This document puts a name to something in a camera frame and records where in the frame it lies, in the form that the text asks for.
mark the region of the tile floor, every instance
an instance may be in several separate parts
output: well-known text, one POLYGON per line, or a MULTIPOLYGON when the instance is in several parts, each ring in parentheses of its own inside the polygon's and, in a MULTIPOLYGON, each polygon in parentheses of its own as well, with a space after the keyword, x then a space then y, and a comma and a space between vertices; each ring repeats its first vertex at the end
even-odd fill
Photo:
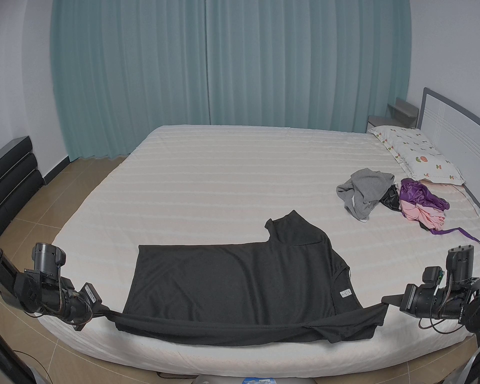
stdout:
MULTIPOLYGON (((17 268, 32 268, 36 242, 52 242, 87 195, 123 161, 79 159, 42 187, 0 236, 0 248, 17 268)), ((48 370, 54 384, 162 383, 188 384, 191 380, 163 379, 155 372, 118 365, 79 353, 49 333, 38 320, 7 307, 0 300, 0 334, 13 349, 29 353, 48 370)), ((418 359, 373 372, 317 378, 318 384, 433 384, 466 362, 476 350, 474 337, 418 359)), ((42 372, 30 357, 20 355, 42 372)))

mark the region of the floral pillowcase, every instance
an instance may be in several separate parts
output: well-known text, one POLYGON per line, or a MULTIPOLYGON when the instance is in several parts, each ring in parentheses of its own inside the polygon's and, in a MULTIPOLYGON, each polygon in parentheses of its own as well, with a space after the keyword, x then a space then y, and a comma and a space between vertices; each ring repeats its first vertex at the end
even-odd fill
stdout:
POLYGON ((462 185, 460 171, 418 129, 382 125, 369 129, 413 180, 462 185))

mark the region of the blue sticker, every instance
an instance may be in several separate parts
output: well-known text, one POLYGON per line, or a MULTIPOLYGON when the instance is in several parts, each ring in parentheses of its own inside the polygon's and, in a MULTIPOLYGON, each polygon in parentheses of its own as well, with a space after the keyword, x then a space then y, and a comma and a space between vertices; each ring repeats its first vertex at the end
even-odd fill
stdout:
POLYGON ((242 384, 276 384, 273 377, 245 377, 242 384))

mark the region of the bed sheet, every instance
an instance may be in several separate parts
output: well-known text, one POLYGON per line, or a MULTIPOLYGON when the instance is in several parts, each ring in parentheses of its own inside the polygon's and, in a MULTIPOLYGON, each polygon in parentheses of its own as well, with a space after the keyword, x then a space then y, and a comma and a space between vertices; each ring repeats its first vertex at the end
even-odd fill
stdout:
MULTIPOLYGON (((423 269, 444 267, 447 250, 470 241, 434 236, 381 204, 367 223, 354 219, 336 186, 361 168, 406 175, 371 134, 244 126, 164 126, 153 131, 91 192, 54 244, 76 288, 92 283, 121 312, 139 244, 225 244, 266 241, 269 218, 295 209, 324 230, 349 264, 360 303, 403 293, 423 269)), ((480 218, 453 186, 428 184, 450 203, 444 228, 480 237, 480 218)), ((474 263, 474 276, 480 274, 474 263)), ((153 371, 257 377, 317 377, 375 370, 463 340, 420 330, 418 320, 388 309, 371 340, 329 344, 272 343, 251 347, 178 345, 120 332, 105 318, 75 332, 56 318, 41 323, 87 355, 153 371)), ((439 328, 453 330, 455 321, 439 328)))

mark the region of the pink cloth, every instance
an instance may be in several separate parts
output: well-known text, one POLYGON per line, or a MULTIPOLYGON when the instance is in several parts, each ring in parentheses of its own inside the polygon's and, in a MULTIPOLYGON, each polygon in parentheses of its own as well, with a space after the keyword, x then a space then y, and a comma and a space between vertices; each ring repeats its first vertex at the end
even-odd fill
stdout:
POLYGON ((417 220, 428 229, 440 230, 445 221, 443 211, 423 205, 413 205, 405 200, 400 200, 400 208, 408 220, 417 220))

